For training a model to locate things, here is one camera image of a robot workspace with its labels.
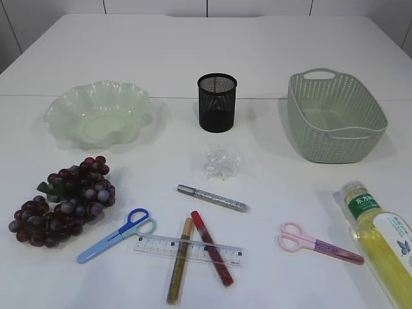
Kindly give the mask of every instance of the light green plastic bowl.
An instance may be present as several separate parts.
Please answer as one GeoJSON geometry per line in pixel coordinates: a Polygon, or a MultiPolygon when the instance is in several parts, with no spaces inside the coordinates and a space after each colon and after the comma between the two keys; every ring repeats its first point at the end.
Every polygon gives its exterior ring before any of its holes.
{"type": "Polygon", "coordinates": [[[148,93],[133,84],[103,80],[70,89],[44,114],[50,132],[82,149],[128,144],[151,122],[148,93]]]}
{"type": "Polygon", "coordinates": [[[288,119],[302,155],[326,164],[361,161],[388,126],[378,102],[359,80],[320,68],[290,77],[288,119]],[[311,78],[317,72],[330,76],[311,78]]]}

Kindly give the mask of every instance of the yellow liquid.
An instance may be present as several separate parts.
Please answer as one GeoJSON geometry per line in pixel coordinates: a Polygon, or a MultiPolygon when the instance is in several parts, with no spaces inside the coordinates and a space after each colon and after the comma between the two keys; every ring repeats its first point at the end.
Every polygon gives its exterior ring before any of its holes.
{"type": "MultiPolygon", "coordinates": [[[[366,189],[350,191],[345,196],[346,204],[365,193],[368,193],[366,189]]],[[[370,209],[361,214],[357,219],[357,240],[396,305],[401,309],[412,309],[412,277],[373,224],[373,220],[384,213],[392,214],[381,208],[370,209]]]]}

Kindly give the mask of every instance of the gold glitter pen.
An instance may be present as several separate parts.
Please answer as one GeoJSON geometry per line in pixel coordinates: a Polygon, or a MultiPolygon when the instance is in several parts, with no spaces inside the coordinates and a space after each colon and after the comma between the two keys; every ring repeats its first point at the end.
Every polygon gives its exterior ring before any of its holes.
{"type": "MultiPolygon", "coordinates": [[[[190,240],[192,234],[192,218],[186,218],[180,239],[190,240]]],[[[182,282],[183,270],[185,268],[187,249],[189,243],[181,241],[179,244],[176,261],[174,262],[172,279],[170,280],[169,293],[167,293],[167,303],[174,304],[179,298],[180,283],[182,282]]]]}

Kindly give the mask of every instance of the pen holder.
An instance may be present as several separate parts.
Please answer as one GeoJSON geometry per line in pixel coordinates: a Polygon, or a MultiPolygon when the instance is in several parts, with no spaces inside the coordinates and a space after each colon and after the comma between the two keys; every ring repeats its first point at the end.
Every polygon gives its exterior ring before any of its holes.
{"type": "Polygon", "coordinates": [[[234,123],[236,86],[234,77],[222,73],[211,73],[200,77],[199,123],[212,133],[228,131],[234,123]]]}

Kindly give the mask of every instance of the glitter pen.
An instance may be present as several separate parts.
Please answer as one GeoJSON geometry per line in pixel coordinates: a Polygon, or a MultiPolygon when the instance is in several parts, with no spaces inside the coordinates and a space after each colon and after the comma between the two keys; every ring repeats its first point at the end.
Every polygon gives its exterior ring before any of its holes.
{"type": "Polygon", "coordinates": [[[203,201],[209,201],[213,204],[230,208],[234,211],[247,212],[249,209],[248,205],[240,203],[239,201],[230,200],[228,198],[224,198],[222,196],[191,188],[185,185],[178,185],[178,191],[180,193],[193,196],[194,198],[198,198],[203,201]]]}
{"type": "MultiPolygon", "coordinates": [[[[192,211],[191,215],[192,215],[193,223],[198,229],[201,239],[205,243],[213,243],[213,239],[211,235],[209,234],[209,232],[207,231],[206,226],[199,215],[199,212],[192,211]]],[[[223,259],[221,258],[218,249],[215,246],[208,246],[207,252],[209,253],[212,261],[214,262],[213,265],[216,268],[216,271],[218,272],[220,279],[223,282],[223,285],[226,287],[230,286],[234,281],[226,265],[224,264],[223,259]]]]}
{"type": "MultiPolygon", "coordinates": [[[[180,239],[190,240],[192,234],[192,224],[192,218],[186,218],[185,226],[183,228],[182,236],[180,236],[180,239]]],[[[185,241],[181,241],[179,244],[178,253],[176,255],[176,261],[174,262],[172,279],[169,285],[169,293],[167,293],[168,304],[174,304],[178,300],[188,247],[189,243],[185,241]]]]}

